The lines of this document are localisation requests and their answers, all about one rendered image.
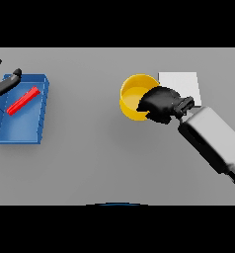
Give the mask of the red beaker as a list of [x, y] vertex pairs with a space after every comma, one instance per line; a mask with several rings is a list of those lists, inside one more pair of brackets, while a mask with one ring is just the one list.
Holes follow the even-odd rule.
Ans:
[[19, 110], [21, 110], [26, 104], [32, 100], [34, 97], [40, 94], [40, 90], [34, 86], [28, 92], [26, 92], [22, 97], [15, 101], [11, 106], [7, 108], [7, 114], [13, 116]]

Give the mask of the pale square measuring scale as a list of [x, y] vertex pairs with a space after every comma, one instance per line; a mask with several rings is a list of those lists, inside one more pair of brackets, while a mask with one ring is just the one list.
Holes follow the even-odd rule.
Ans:
[[193, 97], [195, 106], [201, 106], [198, 79], [195, 72], [159, 72], [158, 81], [161, 86], [177, 91], [182, 98]]

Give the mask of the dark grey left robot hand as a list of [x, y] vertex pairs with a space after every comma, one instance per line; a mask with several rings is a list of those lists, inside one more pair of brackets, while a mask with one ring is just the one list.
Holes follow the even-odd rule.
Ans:
[[20, 68], [17, 68], [11, 76], [0, 82], [0, 96], [15, 88], [21, 82], [21, 78], [22, 70]]

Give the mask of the blue tray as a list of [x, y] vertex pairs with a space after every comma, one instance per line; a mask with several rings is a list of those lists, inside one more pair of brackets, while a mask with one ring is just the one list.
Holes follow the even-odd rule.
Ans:
[[[33, 87], [39, 94], [10, 116], [7, 109]], [[48, 87], [45, 74], [23, 74], [21, 83], [0, 97], [0, 144], [40, 144]]]

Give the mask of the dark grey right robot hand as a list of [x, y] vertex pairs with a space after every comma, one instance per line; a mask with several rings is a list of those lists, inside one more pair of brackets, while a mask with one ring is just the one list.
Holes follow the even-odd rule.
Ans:
[[146, 92], [139, 100], [136, 111], [146, 112], [146, 118], [167, 125], [172, 117], [180, 120], [195, 106], [195, 100], [181, 95], [168, 87], [157, 86]]

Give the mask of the yellow bowl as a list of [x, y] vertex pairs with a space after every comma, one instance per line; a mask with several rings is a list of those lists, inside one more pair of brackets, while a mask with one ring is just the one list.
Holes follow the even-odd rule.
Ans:
[[159, 85], [158, 81], [147, 74], [134, 74], [125, 79], [119, 90], [119, 107], [132, 121], [146, 121], [146, 112], [137, 112], [140, 99], [145, 93]]

